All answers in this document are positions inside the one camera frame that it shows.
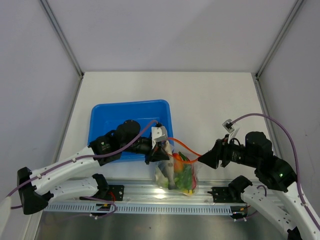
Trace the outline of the yellow orange mango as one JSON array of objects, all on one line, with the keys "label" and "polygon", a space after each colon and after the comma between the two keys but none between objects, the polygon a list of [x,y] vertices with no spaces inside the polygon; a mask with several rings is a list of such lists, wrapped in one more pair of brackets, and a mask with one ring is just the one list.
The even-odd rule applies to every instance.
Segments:
[{"label": "yellow orange mango", "polygon": [[195,194],[195,189],[185,189],[182,191],[182,193],[186,196],[192,196]]}]

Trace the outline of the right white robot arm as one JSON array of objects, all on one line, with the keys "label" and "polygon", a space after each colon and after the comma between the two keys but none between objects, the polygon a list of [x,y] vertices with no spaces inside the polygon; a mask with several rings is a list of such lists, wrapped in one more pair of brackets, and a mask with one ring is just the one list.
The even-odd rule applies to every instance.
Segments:
[{"label": "right white robot arm", "polygon": [[272,223],[288,240],[318,240],[320,218],[309,205],[298,186],[296,172],[285,160],[274,155],[272,143],[263,132],[246,134],[245,144],[235,144],[229,135],[217,139],[213,148],[198,158],[213,169],[230,162],[254,168],[254,174],[265,188],[274,192],[285,209],[267,199],[243,175],[227,187],[213,187],[215,203],[246,203]]}]

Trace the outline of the small green chili pepper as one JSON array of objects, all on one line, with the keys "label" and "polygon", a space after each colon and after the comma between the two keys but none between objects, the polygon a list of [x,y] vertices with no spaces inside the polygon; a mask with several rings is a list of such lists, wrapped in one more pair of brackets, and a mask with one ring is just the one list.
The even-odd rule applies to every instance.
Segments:
[{"label": "small green chili pepper", "polygon": [[181,157],[181,159],[184,161],[184,162],[189,162],[189,158],[186,157],[181,151],[178,152],[179,156]]}]

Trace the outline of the clear zip top bag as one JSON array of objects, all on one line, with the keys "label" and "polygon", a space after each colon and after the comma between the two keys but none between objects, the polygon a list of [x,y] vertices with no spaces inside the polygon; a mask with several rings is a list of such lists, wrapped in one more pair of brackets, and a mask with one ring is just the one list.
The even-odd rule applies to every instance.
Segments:
[{"label": "clear zip top bag", "polygon": [[193,196],[198,191],[198,158],[201,156],[177,138],[162,142],[168,160],[155,164],[155,184],[171,192]]}]

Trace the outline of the aluminium frame post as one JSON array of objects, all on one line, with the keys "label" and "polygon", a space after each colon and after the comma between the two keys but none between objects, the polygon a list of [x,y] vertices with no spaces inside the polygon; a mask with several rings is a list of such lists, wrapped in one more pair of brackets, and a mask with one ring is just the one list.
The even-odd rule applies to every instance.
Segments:
[{"label": "aluminium frame post", "polygon": [[265,57],[263,58],[261,64],[259,65],[259,68],[257,69],[255,73],[255,77],[257,80],[259,80],[270,64],[271,60],[277,53],[279,47],[281,46],[283,40],[285,39],[286,35],[288,34],[290,28],[294,24],[296,18],[298,17],[300,11],[302,10],[303,6],[305,5],[307,1],[306,0],[295,0],[292,8],[290,9],[287,17],[285,18],[285,21],[281,25],[277,35],[275,36],[275,39],[273,40],[270,48],[268,49]]},{"label": "aluminium frame post", "polygon": [[50,3],[48,0],[39,0],[39,4],[41,5],[46,17],[48,18],[48,21],[55,32],[60,44],[62,45],[62,48],[64,49],[67,57],[69,58],[75,72],[77,75],[82,78],[84,75],[84,72],[82,71],[80,64],[78,60],[76,59],[76,56],[66,38],[66,35],[58,21],[58,18],[56,17]]}]

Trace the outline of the right aluminium frame post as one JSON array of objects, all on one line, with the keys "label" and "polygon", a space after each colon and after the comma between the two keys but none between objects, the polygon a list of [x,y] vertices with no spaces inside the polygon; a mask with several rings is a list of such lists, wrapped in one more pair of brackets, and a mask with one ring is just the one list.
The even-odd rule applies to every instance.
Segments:
[{"label": "right aluminium frame post", "polygon": [[275,39],[273,40],[270,48],[268,49],[265,57],[263,58],[261,64],[259,65],[259,68],[257,69],[255,73],[255,77],[257,80],[259,80],[270,64],[271,60],[277,53],[279,47],[281,46],[283,40],[285,39],[286,35],[288,34],[290,28],[294,24],[296,18],[298,17],[300,11],[302,10],[303,6],[305,5],[307,1],[306,0],[295,0],[292,8],[290,9],[287,17],[285,18],[285,21],[281,25],[277,35],[275,36]]}]

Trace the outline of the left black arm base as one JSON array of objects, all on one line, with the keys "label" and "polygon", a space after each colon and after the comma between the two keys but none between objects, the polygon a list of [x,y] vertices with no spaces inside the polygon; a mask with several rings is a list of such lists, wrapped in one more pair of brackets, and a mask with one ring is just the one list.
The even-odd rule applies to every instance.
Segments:
[{"label": "left black arm base", "polygon": [[111,201],[123,201],[124,198],[124,192],[125,192],[125,186],[124,185],[110,185],[109,191],[107,192],[107,197]]}]

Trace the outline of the left aluminium frame post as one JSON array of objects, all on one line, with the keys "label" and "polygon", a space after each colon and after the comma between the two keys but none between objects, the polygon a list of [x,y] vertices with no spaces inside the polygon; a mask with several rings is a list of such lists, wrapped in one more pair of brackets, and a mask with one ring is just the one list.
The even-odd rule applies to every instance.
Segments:
[{"label": "left aluminium frame post", "polygon": [[39,4],[41,5],[46,17],[48,18],[48,21],[55,32],[60,44],[62,45],[62,48],[64,49],[67,57],[69,58],[75,72],[77,75],[82,78],[84,75],[84,72],[82,71],[80,64],[78,60],[76,59],[76,56],[66,38],[66,35],[58,21],[58,18],[56,17],[50,3],[48,0],[39,0]]}]

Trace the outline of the red orange mango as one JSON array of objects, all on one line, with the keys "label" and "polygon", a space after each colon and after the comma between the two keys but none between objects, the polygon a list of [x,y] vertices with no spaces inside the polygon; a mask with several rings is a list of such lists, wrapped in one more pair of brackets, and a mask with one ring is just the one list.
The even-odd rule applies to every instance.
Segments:
[{"label": "red orange mango", "polygon": [[184,164],[183,164],[183,159],[178,153],[173,153],[172,154],[173,159],[174,159],[174,172],[175,173],[181,173],[184,170]]}]

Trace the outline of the blue plastic bin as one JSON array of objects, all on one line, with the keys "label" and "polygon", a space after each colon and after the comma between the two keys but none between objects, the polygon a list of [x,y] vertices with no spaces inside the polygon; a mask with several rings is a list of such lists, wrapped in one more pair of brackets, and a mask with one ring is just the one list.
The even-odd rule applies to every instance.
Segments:
[{"label": "blue plastic bin", "polygon": [[167,101],[147,100],[122,103],[104,103],[96,105],[91,111],[88,146],[97,156],[95,160],[101,166],[123,160],[126,162],[144,159],[142,155],[129,154],[119,148],[114,138],[116,128],[126,120],[134,120],[140,124],[141,130],[151,121],[156,121],[142,136],[149,137],[152,127],[165,126],[167,135],[173,136],[170,105]]}]

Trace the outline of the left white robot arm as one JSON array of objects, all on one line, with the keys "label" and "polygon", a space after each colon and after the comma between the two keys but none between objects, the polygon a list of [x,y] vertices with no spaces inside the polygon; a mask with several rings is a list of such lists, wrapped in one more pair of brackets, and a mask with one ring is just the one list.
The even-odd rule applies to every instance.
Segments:
[{"label": "left white robot arm", "polygon": [[[167,129],[156,120],[141,128],[137,121],[129,119],[61,162],[36,170],[28,167],[19,169],[17,191],[23,213],[32,215],[44,210],[52,202],[73,198],[105,199],[110,186],[104,175],[95,170],[119,160],[125,152],[143,155],[146,164],[167,161],[166,140]],[[92,176],[73,179],[88,170],[94,172]]]}]

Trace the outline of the red chili pepper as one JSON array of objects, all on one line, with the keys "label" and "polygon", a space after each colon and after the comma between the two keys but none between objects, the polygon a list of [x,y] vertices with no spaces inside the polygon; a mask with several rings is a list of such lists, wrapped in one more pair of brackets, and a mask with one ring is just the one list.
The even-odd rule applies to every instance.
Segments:
[{"label": "red chili pepper", "polygon": [[191,184],[191,189],[194,190],[197,187],[197,173],[194,167],[191,168],[191,179],[192,179],[192,184]]}]

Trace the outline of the aluminium mounting rail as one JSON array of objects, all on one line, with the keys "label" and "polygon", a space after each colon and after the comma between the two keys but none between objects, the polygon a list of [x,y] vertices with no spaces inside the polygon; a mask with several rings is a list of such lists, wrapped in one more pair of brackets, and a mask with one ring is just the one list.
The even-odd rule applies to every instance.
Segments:
[{"label": "aluminium mounting rail", "polygon": [[[113,180],[109,182],[108,191],[110,185],[124,185],[123,201],[116,201],[122,203],[195,205],[212,203],[213,197],[207,192],[212,187],[227,187],[230,182],[230,179],[200,180],[198,181],[197,192],[192,196],[161,188],[150,180]],[[101,190],[92,194],[91,186],[89,183],[85,183],[83,179],[78,181],[70,180],[67,182],[66,187],[61,185],[54,187],[51,191],[54,196],[49,200],[49,203],[87,201],[87,197],[112,201],[107,197],[108,191]]]}]

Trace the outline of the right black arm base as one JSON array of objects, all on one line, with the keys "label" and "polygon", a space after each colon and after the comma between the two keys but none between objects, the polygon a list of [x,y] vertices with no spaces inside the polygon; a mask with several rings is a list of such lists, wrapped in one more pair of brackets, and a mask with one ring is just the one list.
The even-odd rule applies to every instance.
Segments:
[{"label": "right black arm base", "polygon": [[244,201],[241,199],[241,193],[230,187],[212,187],[207,193],[212,196],[214,203],[244,203]]}]

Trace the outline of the dark green cucumber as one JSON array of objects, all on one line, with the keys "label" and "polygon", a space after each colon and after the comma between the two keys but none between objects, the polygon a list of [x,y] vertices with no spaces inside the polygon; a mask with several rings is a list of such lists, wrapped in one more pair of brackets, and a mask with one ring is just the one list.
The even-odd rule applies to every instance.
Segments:
[{"label": "dark green cucumber", "polygon": [[191,190],[192,189],[192,166],[185,164],[183,172],[174,174],[175,184],[180,190]]}]

